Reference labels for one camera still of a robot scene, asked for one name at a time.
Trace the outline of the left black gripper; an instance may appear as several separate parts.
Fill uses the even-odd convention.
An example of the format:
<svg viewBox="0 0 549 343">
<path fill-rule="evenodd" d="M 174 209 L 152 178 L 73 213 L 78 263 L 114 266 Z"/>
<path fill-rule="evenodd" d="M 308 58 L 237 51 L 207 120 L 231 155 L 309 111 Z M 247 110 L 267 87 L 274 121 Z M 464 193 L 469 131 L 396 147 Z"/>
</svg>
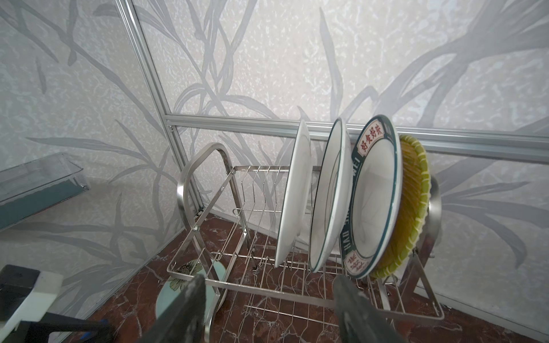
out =
<svg viewBox="0 0 549 343">
<path fill-rule="evenodd" d="M 38 322 L 21 321 L 4 342 L 48 342 L 54 332 L 87 332 L 79 342 L 114 341 L 114 326 L 107 321 L 81 320 L 48 312 Z"/>
</svg>

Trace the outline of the yellow woven pattern plate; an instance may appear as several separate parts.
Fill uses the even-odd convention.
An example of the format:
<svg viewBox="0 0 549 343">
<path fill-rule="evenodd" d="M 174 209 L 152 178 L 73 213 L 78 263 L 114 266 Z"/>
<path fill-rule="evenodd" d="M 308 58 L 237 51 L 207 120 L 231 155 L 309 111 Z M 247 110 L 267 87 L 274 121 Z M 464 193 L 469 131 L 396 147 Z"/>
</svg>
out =
<svg viewBox="0 0 549 343">
<path fill-rule="evenodd" d="M 400 136 L 403 156 L 403 187 L 399 212 L 389 244 L 370 273 L 381 279 L 390 276 L 416 248 L 423 232 L 430 201 L 431 175 L 427 152 L 411 135 Z"/>
</svg>

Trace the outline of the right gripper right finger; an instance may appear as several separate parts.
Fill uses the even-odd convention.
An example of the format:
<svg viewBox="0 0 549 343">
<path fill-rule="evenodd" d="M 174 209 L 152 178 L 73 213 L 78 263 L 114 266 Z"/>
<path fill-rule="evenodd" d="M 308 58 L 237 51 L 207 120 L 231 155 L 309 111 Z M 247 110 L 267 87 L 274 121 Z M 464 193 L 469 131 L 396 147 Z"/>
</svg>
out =
<svg viewBox="0 0 549 343">
<path fill-rule="evenodd" d="M 333 294 L 342 342 L 405 342 L 347 277 L 335 278 Z"/>
</svg>

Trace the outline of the white plate dark green rim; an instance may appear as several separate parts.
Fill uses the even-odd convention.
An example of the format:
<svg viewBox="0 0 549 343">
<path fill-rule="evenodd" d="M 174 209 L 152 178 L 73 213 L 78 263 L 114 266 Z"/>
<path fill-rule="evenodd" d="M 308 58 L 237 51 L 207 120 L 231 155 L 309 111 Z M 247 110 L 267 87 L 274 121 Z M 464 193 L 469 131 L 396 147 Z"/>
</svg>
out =
<svg viewBox="0 0 549 343">
<path fill-rule="evenodd" d="M 353 187 L 340 249 L 347 275 L 368 276 L 379 263 L 395 228 L 403 187 L 398 133 L 383 114 L 361 131 L 352 150 Z"/>
</svg>

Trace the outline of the white plate thin teal rim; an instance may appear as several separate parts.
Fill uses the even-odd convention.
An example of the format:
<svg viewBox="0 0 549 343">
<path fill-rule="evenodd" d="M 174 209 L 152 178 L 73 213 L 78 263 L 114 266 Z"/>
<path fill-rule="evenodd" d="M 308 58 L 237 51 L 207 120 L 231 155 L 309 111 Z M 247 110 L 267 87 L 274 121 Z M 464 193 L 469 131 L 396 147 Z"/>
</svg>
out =
<svg viewBox="0 0 549 343">
<path fill-rule="evenodd" d="M 310 227 L 309 267 L 318 272 L 345 225 L 353 186 L 352 147 L 345 120 L 335 120 L 324 152 Z"/>
</svg>

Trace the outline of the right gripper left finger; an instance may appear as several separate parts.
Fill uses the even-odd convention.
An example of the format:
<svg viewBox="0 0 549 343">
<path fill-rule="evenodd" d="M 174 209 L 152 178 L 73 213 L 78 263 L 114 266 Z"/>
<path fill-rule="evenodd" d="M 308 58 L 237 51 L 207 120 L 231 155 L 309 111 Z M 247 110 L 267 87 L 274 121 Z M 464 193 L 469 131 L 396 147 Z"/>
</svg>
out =
<svg viewBox="0 0 549 343">
<path fill-rule="evenodd" d="M 205 305 L 205 278 L 198 274 L 138 342 L 202 342 Z"/>
</svg>

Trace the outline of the orange sunburst plate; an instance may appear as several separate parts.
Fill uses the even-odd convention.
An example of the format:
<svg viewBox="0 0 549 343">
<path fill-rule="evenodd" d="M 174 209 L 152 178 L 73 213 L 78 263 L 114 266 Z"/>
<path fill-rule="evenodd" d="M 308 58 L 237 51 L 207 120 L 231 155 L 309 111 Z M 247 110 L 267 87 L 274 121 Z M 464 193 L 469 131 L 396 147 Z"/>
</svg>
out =
<svg viewBox="0 0 549 343">
<path fill-rule="evenodd" d="M 292 153 L 277 236 L 275 266 L 284 263 L 295 240 L 305 228 L 305 211 L 313 172 L 310 133 L 301 120 Z"/>
</svg>

